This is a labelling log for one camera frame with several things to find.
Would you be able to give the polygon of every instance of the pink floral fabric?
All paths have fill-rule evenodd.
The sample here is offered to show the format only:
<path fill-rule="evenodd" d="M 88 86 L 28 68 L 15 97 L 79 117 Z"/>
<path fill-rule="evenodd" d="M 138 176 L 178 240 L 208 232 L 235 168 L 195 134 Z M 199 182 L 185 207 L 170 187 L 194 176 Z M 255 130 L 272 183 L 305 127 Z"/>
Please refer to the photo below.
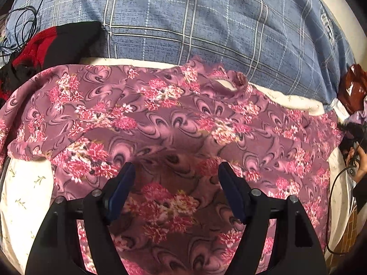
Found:
<path fill-rule="evenodd" d="M 231 91 L 215 80 L 228 80 Z M 126 161 L 133 189 L 110 227 L 129 275 L 223 274 L 244 225 L 218 181 L 222 161 L 267 195 L 296 194 L 324 241 L 330 170 L 341 134 L 270 101 L 241 72 L 195 59 L 172 69 L 58 66 L 20 87 L 0 110 L 2 158 L 48 158 L 53 197 L 102 188 Z M 82 222 L 83 257 L 95 272 Z M 275 232 L 270 222 L 259 271 Z"/>

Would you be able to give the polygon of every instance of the black wire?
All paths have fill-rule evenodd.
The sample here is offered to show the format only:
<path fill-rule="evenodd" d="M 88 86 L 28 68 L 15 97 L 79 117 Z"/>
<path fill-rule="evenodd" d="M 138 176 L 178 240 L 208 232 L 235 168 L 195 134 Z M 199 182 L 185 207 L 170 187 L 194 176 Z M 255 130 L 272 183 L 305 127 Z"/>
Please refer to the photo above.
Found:
<path fill-rule="evenodd" d="M 6 16 L 4 16 L 3 18 L 1 18 L 0 22 L 6 18 L 9 17 L 9 15 L 15 11 L 22 11 L 22 13 L 19 15 L 16 23 L 15 23 L 15 28 L 14 28 L 14 38 L 15 38 L 15 45 L 12 45 L 10 47 L 7 47 L 6 45 L 1 45 L 0 49 L 6 49 L 8 51 L 11 51 L 11 53 L 8 54 L 1 54 L 0 57 L 6 57 L 6 56 L 10 56 L 13 52 L 20 52 L 25 46 L 26 44 L 30 41 L 30 39 L 36 34 L 37 32 L 37 15 L 41 9 L 41 5 L 43 3 L 44 0 L 41 0 L 38 9 L 36 10 L 35 7 L 28 5 L 25 7 L 21 7 L 21 8 L 17 8 L 17 9 L 13 9 L 11 11 L 9 11 Z M 21 36 L 21 43 L 19 42 L 18 36 L 17 36 L 17 25 L 19 23 L 19 20 L 21 19 L 21 17 L 23 17 L 23 15 L 25 13 L 27 13 L 28 11 L 30 11 L 34 18 L 33 19 L 29 19 L 28 21 L 25 22 L 25 24 L 22 27 L 22 30 L 20 32 L 20 36 Z M 28 33 L 28 36 L 24 35 L 26 26 L 31 23 L 31 27 Z"/>
<path fill-rule="evenodd" d="M 349 165 L 348 167 L 342 169 L 342 171 L 340 173 L 338 173 L 338 175 L 336 176 L 334 182 L 333 182 L 333 185 L 331 187 L 331 190 L 330 190 L 330 197 L 329 197 L 329 205 L 328 205 L 328 208 L 327 208 L 327 220 L 326 220 L 326 237 L 325 237 L 325 242 L 326 242 L 326 248 L 327 250 L 331 253 L 331 254 L 334 254 L 334 255 L 345 255 L 347 254 L 347 252 L 334 252 L 332 251 L 330 248 L 329 248 L 329 241 L 328 241 L 328 234 L 329 234 L 329 220 L 330 220 L 330 209 L 331 209 L 331 196 L 333 194 L 333 189 L 334 189 L 334 186 L 335 186 L 335 183 L 336 183 L 336 180 L 340 177 L 340 175 L 345 172 L 347 169 L 350 169 L 350 168 L 356 168 L 357 166 L 356 165 Z"/>
<path fill-rule="evenodd" d="M 364 140 L 364 137 L 362 138 L 361 142 L 358 143 L 358 145 L 354 148 L 354 154 L 353 154 L 353 157 L 350 159 L 350 161 L 352 161 L 353 163 L 355 163 L 355 161 L 359 161 L 357 160 L 357 149 L 360 147 L 361 143 L 363 142 Z M 336 176 L 334 182 L 333 182 L 333 185 L 331 186 L 331 190 L 330 190 L 330 197 L 329 197 L 329 205 L 327 207 L 327 220 L 326 220 L 326 236 L 325 236 L 325 244 L 326 244 L 326 248 L 327 250 L 331 253 L 331 254 L 334 254 L 334 255 L 346 255 L 347 252 L 334 252 L 332 251 L 330 248 L 329 248 L 329 241 L 327 240 L 328 239 L 328 234 L 329 234 L 329 220 L 330 220 L 330 209 L 331 209 L 331 196 L 333 194 L 333 189 L 334 189 L 334 186 L 335 186 L 335 183 L 336 183 L 336 180 L 340 177 L 340 175 L 345 172 L 346 170 L 348 169 L 351 169 L 351 168 L 356 168 L 357 166 L 355 164 L 353 165 L 349 165 L 347 166 L 346 168 L 342 169 L 342 171 L 340 173 L 338 173 L 338 175 Z"/>

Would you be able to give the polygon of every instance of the plaid pattern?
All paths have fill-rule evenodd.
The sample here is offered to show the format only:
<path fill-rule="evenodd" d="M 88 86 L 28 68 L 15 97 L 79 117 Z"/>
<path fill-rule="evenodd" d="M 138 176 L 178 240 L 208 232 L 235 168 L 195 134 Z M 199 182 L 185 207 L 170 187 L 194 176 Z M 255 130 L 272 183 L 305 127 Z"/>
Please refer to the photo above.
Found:
<path fill-rule="evenodd" d="M 15 0 L 13 7 L 38 8 L 40 1 Z M 8 45 L 18 17 L 8 20 Z M 19 20 L 18 33 L 28 19 Z M 325 105 L 354 63 L 320 0 L 45 0 L 38 24 L 43 30 L 86 20 L 105 29 L 90 56 L 183 64 L 199 55 L 255 84 Z"/>

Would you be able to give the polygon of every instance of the clamp jaw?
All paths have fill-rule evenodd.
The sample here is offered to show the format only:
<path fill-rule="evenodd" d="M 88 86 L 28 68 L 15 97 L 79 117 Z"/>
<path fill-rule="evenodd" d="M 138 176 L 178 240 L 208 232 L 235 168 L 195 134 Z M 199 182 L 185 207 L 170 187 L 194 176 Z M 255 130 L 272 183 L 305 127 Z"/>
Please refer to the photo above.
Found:
<path fill-rule="evenodd" d="M 298 198 L 266 196 L 238 178 L 227 162 L 218 176 L 234 213 L 245 232 L 225 275 L 254 275 L 261 259 L 270 219 L 277 219 L 269 267 L 260 274 L 326 275 L 323 252 Z M 102 190 L 67 201 L 57 197 L 34 240 L 25 275 L 84 275 L 76 220 L 84 220 L 89 248 L 98 275 L 128 275 L 107 226 L 120 216 L 135 180 L 133 164 L 126 163 Z"/>

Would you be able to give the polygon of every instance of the mauve fabric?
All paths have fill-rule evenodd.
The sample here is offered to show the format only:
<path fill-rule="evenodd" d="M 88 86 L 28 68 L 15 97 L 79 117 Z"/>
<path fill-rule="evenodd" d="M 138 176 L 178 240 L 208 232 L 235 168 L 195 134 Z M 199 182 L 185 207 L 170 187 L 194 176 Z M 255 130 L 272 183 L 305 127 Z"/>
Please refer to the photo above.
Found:
<path fill-rule="evenodd" d="M 224 160 L 269 196 L 296 194 L 324 244 L 326 160 L 342 138 L 336 115 L 283 108 L 240 72 L 198 58 L 163 70 L 57 66 L 14 92 L 0 117 L 3 151 L 52 162 L 53 198 L 82 198 L 126 161 L 135 164 L 135 184 L 110 227 L 130 275 L 225 272 L 245 227 L 218 182 Z M 95 272 L 82 223 L 78 229 Z M 274 232 L 271 221 L 259 271 Z"/>

